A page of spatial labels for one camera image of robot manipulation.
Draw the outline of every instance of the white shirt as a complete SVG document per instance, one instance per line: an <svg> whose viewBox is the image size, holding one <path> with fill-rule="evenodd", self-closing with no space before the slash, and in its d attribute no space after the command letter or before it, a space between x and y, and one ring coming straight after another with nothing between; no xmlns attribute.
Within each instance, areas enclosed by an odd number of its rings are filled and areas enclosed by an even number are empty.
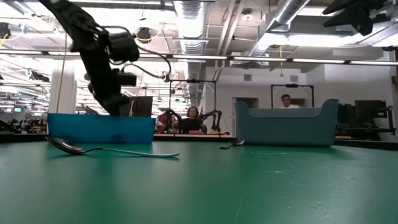
<svg viewBox="0 0 398 224"><path fill-rule="evenodd" d="M285 106L280 107L280 109L297 109L297 108L300 108L300 107L297 105L290 105L288 107L285 107Z"/></svg>

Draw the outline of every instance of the black shirt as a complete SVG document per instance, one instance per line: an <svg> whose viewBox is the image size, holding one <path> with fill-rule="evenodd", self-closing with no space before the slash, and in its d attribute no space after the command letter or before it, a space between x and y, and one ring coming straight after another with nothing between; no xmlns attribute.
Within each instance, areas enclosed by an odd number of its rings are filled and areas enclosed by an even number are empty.
<svg viewBox="0 0 398 224"><path fill-rule="evenodd" d="M189 134L189 131L198 131L200 130L200 125L203 124L202 121L199 119L191 119L191 118L185 118L182 119L182 133L183 134Z"/></svg>

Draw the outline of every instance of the desk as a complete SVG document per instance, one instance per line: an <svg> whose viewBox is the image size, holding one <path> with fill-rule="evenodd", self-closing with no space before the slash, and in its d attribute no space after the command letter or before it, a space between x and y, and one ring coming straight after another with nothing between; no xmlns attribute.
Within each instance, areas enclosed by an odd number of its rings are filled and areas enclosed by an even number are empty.
<svg viewBox="0 0 398 224"><path fill-rule="evenodd" d="M398 220L398 152L343 146L218 149L225 144L108 146L180 152L178 159L104 151L70 156L46 142L0 144L0 223Z"/></svg>

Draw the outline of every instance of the woman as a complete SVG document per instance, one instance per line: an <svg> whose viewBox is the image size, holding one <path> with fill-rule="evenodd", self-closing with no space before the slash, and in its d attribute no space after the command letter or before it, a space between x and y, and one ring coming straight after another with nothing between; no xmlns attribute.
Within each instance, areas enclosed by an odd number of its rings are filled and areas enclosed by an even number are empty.
<svg viewBox="0 0 398 224"><path fill-rule="evenodd" d="M189 134L189 131L201 130L202 133L207 133L207 126L198 118L198 108L191 106L187 112L188 118L182 119L182 134Z"/></svg>

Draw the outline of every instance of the person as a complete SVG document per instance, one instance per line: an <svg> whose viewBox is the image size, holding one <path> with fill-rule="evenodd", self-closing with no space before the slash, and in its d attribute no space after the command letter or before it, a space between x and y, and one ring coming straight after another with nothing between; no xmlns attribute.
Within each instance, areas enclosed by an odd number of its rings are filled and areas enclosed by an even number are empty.
<svg viewBox="0 0 398 224"><path fill-rule="evenodd" d="M201 130L207 133L207 126L198 118L198 108L191 106L187 111L187 118L182 119L182 134L189 134L189 131ZM174 127L178 127L178 121L174 122Z"/></svg>
<svg viewBox="0 0 398 224"><path fill-rule="evenodd" d="M283 103L283 106L280 107L282 109L300 108L297 105L290 104L291 99L290 99L290 95L289 94L283 94L280 99L282 100L282 103Z"/></svg>

